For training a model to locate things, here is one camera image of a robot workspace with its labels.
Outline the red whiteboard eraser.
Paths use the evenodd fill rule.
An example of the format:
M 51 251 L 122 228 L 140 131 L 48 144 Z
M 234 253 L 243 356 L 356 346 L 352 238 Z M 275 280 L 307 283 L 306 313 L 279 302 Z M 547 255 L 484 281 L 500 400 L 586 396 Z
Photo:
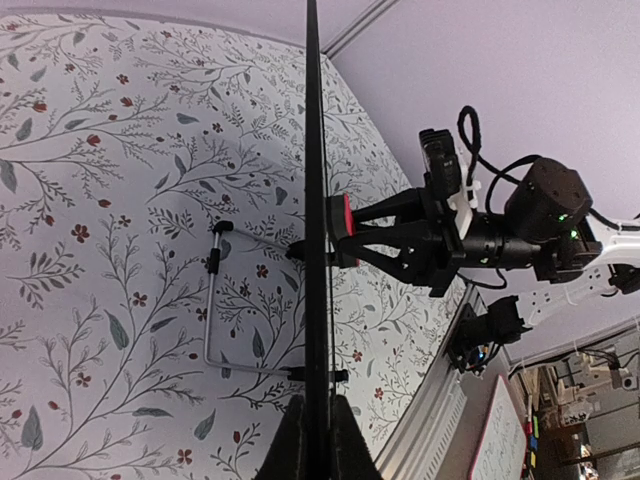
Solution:
M 339 242 L 355 234 L 355 222 L 347 194 L 331 196 L 326 200 L 327 234 L 332 251 L 328 254 L 330 265 L 340 269 L 358 267 L 360 261 L 342 252 Z

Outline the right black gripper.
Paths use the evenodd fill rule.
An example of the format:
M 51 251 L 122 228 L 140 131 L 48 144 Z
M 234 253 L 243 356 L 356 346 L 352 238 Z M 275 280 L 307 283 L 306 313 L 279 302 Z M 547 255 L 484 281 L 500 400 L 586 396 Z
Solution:
M 456 212 L 425 187 L 404 190 L 368 207 L 352 211 L 355 232 L 338 239 L 343 256 L 363 261 L 396 280 L 428 287 L 441 298 L 465 257 L 455 223 Z M 369 222 L 393 217 L 393 226 Z

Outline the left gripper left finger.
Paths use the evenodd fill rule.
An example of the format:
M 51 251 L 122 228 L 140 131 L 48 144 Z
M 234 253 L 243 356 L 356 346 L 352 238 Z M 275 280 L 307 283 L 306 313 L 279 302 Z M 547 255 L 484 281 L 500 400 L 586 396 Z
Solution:
M 306 410 L 301 395 L 291 397 L 255 480 L 299 480 L 306 465 Z

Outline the white whiteboard with black frame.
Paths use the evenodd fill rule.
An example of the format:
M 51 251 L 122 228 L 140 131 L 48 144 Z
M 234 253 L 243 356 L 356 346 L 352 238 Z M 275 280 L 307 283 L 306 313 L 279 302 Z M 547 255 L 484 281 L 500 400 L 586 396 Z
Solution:
M 306 474 L 331 477 L 328 352 L 325 148 L 318 9 L 306 3 L 305 91 L 305 400 Z

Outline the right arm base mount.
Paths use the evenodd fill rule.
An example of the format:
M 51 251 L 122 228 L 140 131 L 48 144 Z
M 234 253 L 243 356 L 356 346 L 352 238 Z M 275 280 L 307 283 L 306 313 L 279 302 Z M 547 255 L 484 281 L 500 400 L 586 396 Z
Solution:
M 461 374 L 481 374 L 505 346 L 519 341 L 531 331 L 520 317 L 518 296 L 503 297 L 487 307 L 483 314 L 470 303 L 462 307 L 446 353 Z

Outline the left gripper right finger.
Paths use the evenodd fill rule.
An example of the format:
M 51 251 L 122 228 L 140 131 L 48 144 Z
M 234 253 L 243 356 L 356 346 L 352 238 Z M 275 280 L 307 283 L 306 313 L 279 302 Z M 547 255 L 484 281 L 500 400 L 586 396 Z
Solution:
M 334 400 L 330 430 L 331 479 L 382 480 L 347 398 Z

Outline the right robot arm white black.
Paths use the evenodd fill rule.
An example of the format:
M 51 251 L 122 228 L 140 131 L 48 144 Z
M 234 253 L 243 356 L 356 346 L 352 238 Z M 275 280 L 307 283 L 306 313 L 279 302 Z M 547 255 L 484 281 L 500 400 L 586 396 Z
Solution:
M 610 294 L 638 290 L 638 223 L 597 213 L 577 171 L 536 154 L 518 159 L 525 175 L 498 213 L 477 196 L 483 158 L 474 108 L 461 110 L 455 134 L 427 129 L 419 140 L 422 187 L 357 210 L 347 195 L 328 199 L 335 266 L 368 263 L 434 297 L 469 268 L 532 269 L 541 282 L 563 284 L 604 266 Z

